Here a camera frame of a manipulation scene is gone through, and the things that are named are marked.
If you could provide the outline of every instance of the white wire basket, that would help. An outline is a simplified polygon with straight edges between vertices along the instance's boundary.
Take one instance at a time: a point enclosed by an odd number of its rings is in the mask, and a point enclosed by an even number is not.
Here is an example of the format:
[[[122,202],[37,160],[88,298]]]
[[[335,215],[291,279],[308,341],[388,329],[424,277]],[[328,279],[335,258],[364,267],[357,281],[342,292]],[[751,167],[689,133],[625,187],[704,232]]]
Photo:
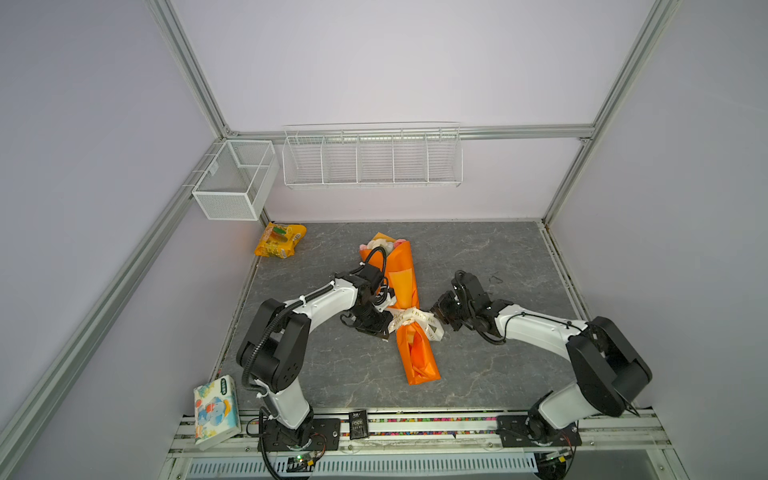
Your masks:
[[[192,194],[211,220],[259,220],[279,169],[271,141],[226,140]]]
[[[294,189],[424,187],[462,182],[458,124],[397,125],[355,124],[351,130],[315,125],[308,130],[310,126],[301,126],[301,131],[286,127],[286,185]]]

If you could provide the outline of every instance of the yellow snack bag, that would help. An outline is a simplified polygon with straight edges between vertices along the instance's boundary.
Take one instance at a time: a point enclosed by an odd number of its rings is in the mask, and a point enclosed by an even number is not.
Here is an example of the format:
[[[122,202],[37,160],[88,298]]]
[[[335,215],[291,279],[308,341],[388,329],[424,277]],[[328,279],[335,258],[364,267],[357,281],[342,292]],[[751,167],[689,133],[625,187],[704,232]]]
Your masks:
[[[303,225],[278,225],[270,222],[261,236],[256,255],[259,257],[288,258],[301,237],[306,235]]]

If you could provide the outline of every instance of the robotic arm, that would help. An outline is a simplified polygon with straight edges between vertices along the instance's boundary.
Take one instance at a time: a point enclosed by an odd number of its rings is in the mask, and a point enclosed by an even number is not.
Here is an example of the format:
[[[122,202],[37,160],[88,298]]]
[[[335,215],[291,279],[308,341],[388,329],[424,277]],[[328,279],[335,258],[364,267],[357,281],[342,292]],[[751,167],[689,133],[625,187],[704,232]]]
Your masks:
[[[648,366],[609,319],[560,319],[507,300],[491,301],[477,277],[461,270],[451,283],[453,289],[432,308],[443,323],[454,330],[466,326],[495,345],[518,339],[539,346],[574,367],[576,381],[539,399],[525,423],[515,427],[520,436],[550,445],[579,419],[597,413],[619,416],[651,380]],[[348,326],[386,338],[392,314],[384,309],[395,303],[393,294],[382,271],[366,261],[297,300],[262,303],[237,362],[243,367],[243,387],[264,398],[286,445],[305,446],[311,434],[313,410],[297,378],[310,332],[337,313],[349,312],[347,318],[354,321]],[[273,338],[277,333],[282,336]]]

